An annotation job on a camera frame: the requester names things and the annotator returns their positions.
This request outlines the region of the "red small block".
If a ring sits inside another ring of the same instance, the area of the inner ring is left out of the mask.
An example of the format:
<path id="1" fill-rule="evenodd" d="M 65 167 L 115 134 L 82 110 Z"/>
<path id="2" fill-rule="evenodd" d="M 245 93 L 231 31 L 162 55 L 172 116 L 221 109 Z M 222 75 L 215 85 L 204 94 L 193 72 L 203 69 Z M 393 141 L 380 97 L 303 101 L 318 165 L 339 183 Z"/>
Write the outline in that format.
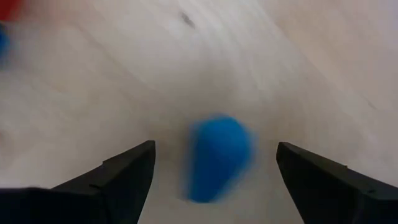
<path id="1" fill-rule="evenodd" d="M 8 22 L 17 17 L 24 0 L 0 0 L 0 22 Z"/>

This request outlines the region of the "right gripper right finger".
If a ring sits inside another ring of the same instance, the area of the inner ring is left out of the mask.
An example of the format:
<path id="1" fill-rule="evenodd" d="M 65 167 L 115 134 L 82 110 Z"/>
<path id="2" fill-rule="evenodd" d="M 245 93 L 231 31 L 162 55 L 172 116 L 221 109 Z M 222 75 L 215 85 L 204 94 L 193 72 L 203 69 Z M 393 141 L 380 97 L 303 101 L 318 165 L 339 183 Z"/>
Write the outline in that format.
<path id="1" fill-rule="evenodd" d="M 304 224 L 398 224 L 398 188 L 288 142 L 276 161 Z"/>

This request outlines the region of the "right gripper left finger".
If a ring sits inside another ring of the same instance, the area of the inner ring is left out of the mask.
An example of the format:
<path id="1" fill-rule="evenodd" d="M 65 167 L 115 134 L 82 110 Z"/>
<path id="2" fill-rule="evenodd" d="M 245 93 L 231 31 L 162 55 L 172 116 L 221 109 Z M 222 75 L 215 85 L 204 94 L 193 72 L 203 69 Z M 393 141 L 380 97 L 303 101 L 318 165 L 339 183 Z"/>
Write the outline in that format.
<path id="1" fill-rule="evenodd" d="M 0 224 L 137 224 L 154 166 L 149 140 L 52 189 L 0 188 Z"/>

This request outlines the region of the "blue small block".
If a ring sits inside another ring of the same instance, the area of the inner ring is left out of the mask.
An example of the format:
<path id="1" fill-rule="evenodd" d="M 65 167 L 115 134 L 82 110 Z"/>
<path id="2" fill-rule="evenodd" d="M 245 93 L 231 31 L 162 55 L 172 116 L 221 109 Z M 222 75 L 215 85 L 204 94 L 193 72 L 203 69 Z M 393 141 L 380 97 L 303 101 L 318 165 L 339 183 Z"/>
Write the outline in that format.
<path id="1" fill-rule="evenodd" d="M 226 114 L 195 122 L 189 135 L 186 191 L 196 203 L 212 203 L 229 191 L 252 162 L 255 143 L 243 123 Z"/>
<path id="2" fill-rule="evenodd" d="M 7 34 L 6 27 L 3 24 L 0 24 L 0 60 L 3 59 L 10 46 L 10 39 Z"/>

